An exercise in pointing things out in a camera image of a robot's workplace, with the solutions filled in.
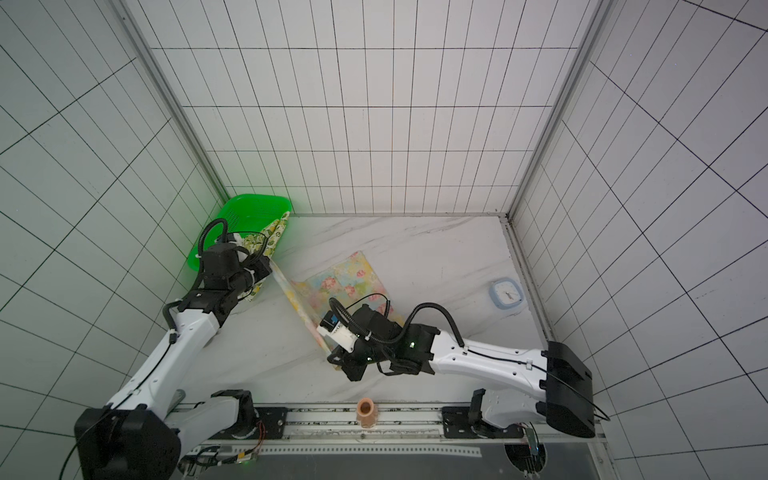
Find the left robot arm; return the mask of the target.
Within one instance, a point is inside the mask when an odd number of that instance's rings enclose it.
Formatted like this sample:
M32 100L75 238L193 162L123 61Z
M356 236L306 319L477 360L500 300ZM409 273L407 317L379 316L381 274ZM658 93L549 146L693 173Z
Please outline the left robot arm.
M194 358L242 296L271 274L262 252L229 241L200 254L199 279L164 307L170 329L136 374L74 426L85 479L168 479L182 457L218 433L246 438L263 429L247 390L221 390L189 411L174 408Z

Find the electronics board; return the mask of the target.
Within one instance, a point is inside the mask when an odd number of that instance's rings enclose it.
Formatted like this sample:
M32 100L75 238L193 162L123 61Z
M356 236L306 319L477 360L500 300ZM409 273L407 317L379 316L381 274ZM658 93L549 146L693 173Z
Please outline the electronics board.
M522 423L517 427L522 432L521 443L504 446L507 459L525 478L539 478L547 462L546 449L533 424Z
M259 453L260 447L253 447L225 456L221 452L220 446L203 446L196 453L183 456L177 464L177 470L186 475L201 473L213 467L248 462L257 457Z

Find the pastel floral skirt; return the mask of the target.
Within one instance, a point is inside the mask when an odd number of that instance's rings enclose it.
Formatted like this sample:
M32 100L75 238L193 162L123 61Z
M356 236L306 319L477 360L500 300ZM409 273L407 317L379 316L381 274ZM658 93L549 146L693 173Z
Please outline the pastel floral skirt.
M364 303L384 313L386 299L391 298L362 251L299 282L290 280L276 261L271 260L270 267L272 277L325 354L329 354L336 343L321 335L317 328L329 310L331 297L339 300L350 313Z

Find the right electronics board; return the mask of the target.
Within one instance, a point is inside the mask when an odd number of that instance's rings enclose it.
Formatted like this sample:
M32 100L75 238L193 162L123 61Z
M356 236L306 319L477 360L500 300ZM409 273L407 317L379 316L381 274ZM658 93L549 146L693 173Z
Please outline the right electronics board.
M533 424L522 423L517 427L522 432L521 443L504 446L507 459L525 478L539 478L547 462L546 449Z

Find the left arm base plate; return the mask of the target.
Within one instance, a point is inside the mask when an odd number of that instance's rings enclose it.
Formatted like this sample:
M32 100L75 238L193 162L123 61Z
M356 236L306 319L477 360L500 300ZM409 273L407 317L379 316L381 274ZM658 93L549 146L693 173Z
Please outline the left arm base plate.
M287 424L289 409L285 407L254 408L253 425L244 440L281 440Z

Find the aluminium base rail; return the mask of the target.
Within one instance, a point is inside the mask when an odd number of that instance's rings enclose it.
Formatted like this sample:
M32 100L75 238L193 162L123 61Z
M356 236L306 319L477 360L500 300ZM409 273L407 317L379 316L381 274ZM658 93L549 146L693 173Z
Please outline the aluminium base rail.
M441 408L468 406L467 403L377 403L379 416L371 429L363 429L356 418L354 403L257 404L254 406L289 409L281 440L244 440L222 431L204 440L194 440L181 448L181 456L196 453L201 447L217 445L225 455L260 447L259 455L297 454L385 454L416 453L477 456L481 444L515 444L521 439L447 439L443 436ZM539 441L556 443L605 443L602 426L596 426L593 438L562 433L546 422L533 424Z

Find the blue rimmed container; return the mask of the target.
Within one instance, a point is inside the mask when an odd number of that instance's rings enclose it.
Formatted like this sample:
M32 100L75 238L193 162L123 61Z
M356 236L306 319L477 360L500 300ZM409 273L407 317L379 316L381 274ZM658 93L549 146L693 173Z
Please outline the blue rimmed container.
M526 302L522 287L512 278L494 281L489 287L489 295L500 310L519 311Z

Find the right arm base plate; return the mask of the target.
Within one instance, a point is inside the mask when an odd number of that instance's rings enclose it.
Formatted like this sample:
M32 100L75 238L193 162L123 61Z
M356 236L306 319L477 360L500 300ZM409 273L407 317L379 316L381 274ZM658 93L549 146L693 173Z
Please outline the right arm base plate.
M518 425L506 428L491 426L483 420L473 420L468 406L441 408L443 436L447 439L522 439L524 429Z

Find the green lemon print skirt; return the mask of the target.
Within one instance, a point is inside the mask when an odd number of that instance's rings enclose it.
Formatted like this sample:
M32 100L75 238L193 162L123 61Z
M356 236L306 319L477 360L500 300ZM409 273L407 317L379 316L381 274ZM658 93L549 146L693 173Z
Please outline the green lemon print skirt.
M234 233L233 238L240 247L239 259L245 260L247 256L255 254L271 259L285 233L290 216L291 211L286 211L260 231Z

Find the green plastic basket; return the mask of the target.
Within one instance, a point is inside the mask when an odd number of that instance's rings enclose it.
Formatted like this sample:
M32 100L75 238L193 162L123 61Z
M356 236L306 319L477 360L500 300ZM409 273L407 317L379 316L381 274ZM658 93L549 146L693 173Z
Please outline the green plastic basket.
M292 211L292 203L286 197L242 194L230 199L216 218L225 219L228 233L239 234L250 251L258 251L265 245L264 254L271 258Z

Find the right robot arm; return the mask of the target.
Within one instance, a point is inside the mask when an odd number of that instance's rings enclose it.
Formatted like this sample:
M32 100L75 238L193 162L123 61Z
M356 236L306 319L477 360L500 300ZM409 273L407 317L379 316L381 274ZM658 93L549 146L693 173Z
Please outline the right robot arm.
M462 375L479 380L468 421L489 438L514 424L544 421L573 437L591 439L606 414L593 401L593 375L565 344L510 349L469 341L443 306L417 305L404 323L360 306L349 312L336 299L318 333L334 342L327 360L357 382L376 366L384 376Z

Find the left electronics board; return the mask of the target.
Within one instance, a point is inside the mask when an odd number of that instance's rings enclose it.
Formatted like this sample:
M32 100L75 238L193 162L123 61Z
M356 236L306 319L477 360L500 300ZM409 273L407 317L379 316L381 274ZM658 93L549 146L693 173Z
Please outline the left electronics board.
M248 462L257 457L259 453L260 447L253 447L225 456L221 452L220 446L203 446L196 453L183 456L177 464L177 470L186 475L201 473L213 467Z

